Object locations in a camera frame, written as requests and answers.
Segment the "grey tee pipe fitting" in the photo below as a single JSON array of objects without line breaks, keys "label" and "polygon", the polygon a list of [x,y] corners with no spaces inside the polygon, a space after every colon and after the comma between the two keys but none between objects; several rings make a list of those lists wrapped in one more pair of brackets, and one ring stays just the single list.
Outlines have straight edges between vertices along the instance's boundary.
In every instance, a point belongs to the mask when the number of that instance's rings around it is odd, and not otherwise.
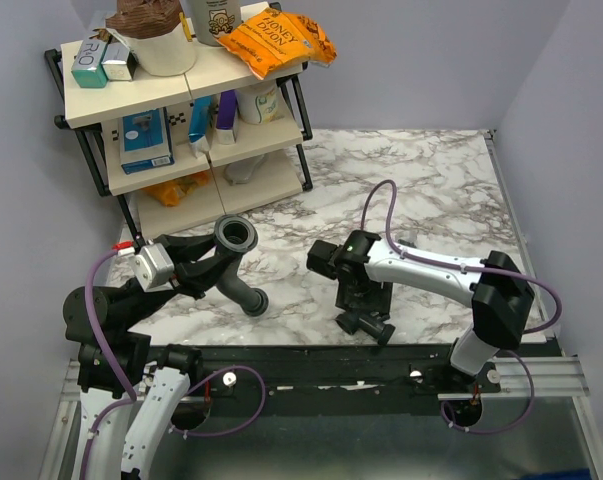
[{"label": "grey tee pipe fitting", "polygon": [[343,312],[339,314],[335,321],[337,325],[348,335],[362,331],[380,346],[387,345],[395,332],[393,325],[384,322],[388,316],[373,316],[361,312]]}]

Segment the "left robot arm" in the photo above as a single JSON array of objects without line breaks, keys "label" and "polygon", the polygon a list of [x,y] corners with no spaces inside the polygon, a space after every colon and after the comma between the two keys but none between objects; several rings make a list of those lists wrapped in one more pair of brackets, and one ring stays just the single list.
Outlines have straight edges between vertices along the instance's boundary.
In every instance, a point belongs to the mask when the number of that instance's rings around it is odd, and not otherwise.
[{"label": "left robot arm", "polygon": [[233,225],[203,236],[121,242],[68,295],[65,336],[79,346],[81,406],[73,478],[146,479],[165,433],[202,436],[214,376],[204,372],[201,351],[161,348],[140,395],[151,339],[131,329],[176,295],[201,299],[212,288],[246,314],[262,314],[267,295],[238,276],[242,257],[257,241],[248,228]]}]

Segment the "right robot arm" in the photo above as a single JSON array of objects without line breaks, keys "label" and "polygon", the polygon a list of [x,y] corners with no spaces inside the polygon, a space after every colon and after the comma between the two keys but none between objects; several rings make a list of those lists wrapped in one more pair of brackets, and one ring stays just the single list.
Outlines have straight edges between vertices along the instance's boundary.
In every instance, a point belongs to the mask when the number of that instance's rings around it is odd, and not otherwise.
[{"label": "right robot arm", "polygon": [[387,321],[396,284],[470,308],[472,324],[455,341],[440,370],[443,384],[455,392],[474,384],[498,351],[520,346],[535,299],[528,281],[503,252],[463,258],[409,249],[401,255],[380,235],[363,230],[353,231],[342,245],[315,241],[306,266],[337,281],[339,326],[348,334],[362,330],[380,345],[387,344],[395,330]]}]

